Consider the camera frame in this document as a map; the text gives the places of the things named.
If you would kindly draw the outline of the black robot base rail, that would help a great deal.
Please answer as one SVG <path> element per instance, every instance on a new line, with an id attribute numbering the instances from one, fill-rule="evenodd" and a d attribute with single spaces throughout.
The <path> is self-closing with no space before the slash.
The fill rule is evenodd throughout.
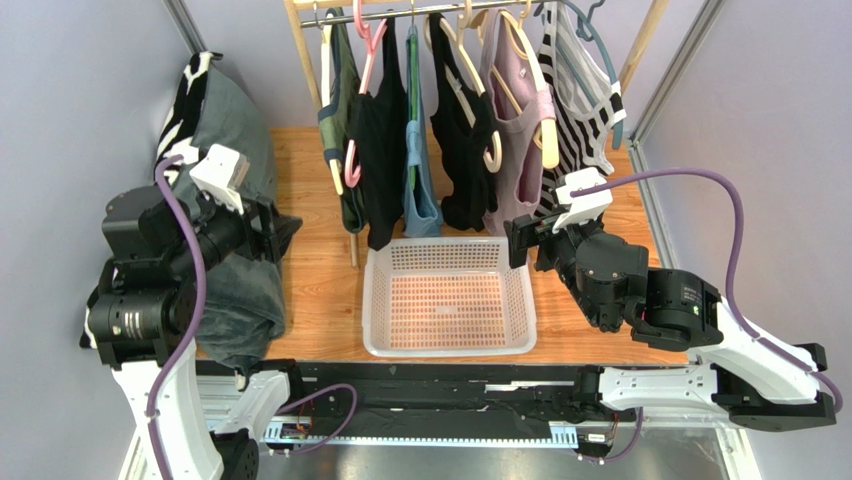
<path id="1" fill-rule="evenodd" d="M 297 451 L 318 444 L 578 449 L 603 457 L 645 412 L 594 402 L 593 367 L 266 360 L 291 397 L 260 438 Z"/>

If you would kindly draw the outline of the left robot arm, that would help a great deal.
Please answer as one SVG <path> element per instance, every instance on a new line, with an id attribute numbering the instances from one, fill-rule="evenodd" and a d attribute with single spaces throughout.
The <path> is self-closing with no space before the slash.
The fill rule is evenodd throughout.
<path id="1" fill-rule="evenodd" d="M 290 369 L 254 371 L 233 410 L 214 426 L 203 413 L 194 336 L 207 273 L 239 255 L 277 261 L 301 220 L 271 201 L 241 210 L 199 195 L 203 217 L 155 185 L 122 193 L 102 232 L 112 255 L 86 327 L 132 410 L 155 479 L 253 479 L 262 435 L 290 394 Z"/>

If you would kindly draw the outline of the cream wooden hanger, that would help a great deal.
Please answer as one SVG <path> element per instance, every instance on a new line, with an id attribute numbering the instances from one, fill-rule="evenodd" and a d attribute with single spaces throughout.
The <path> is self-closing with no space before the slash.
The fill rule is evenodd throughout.
<path id="1" fill-rule="evenodd" d="M 321 77 L 320 77 L 320 98 L 321 105 L 323 107 L 328 106 L 331 103 L 331 92 L 332 92 L 332 52 L 331 52 L 331 35 L 332 35 L 332 26 L 321 26 L 319 20 L 319 4 L 317 1 L 313 2 L 313 12 L 315 16 L 316 23 L 318 28 L 321 30 L 321 46 L 320 46 L 320 60 L 321 60 Z M 343 182 L 341 180 L 341 166 L 340 161 L 337 158 L 332 158 L 328 161 L 329 171 L 331 173 L 332 181 L 334 184 L 335 192 L 338 196 L 343 194 Z"/>

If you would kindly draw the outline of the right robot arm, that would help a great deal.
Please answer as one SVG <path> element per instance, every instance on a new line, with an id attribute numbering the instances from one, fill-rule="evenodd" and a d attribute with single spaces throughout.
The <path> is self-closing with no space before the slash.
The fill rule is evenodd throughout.
<path id="1" fill-rule="evenodd" d="M 536 269 L 557 274 L 592 327 L 615 333 L 628 325 L 635 342 L 697 358 L 674 369 L 584 367 L 572 396 L 579 410 L 704 410 L 764 432 L 835 423 L 834 398 L 797 367 L 824 370 L 822 346 L 772 352 L 738 324 L 716 287 L 684 270 L 652 267 L 645 247 L 607 233 L 598 220 L 557 228 L 551 218 L 525 215 L 504 230 L 510 265 L 524 266 L 536 248 Z"/>

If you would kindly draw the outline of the green tank top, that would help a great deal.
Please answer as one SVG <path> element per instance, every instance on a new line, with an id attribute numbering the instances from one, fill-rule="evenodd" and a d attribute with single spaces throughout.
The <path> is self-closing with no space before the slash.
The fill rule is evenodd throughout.
<path id="1" fill-rule="evenodd" d="M 366 224 L 366 213 L 360 190 L 349 188 L 344 180 L 346 148 L 350 140 L 349 119 L 358 93 L 360 76 L 356 67 L 347 25 L 345 23 L 326 22 L 323 26 L 332 26 L 332 92 L 331 103 L 318 111 L 324 160 L 337 158 L 341 166 L 343 194 L 338 196 L 341 207 L 341 220 L 344 229 L 359 233 Z"/>

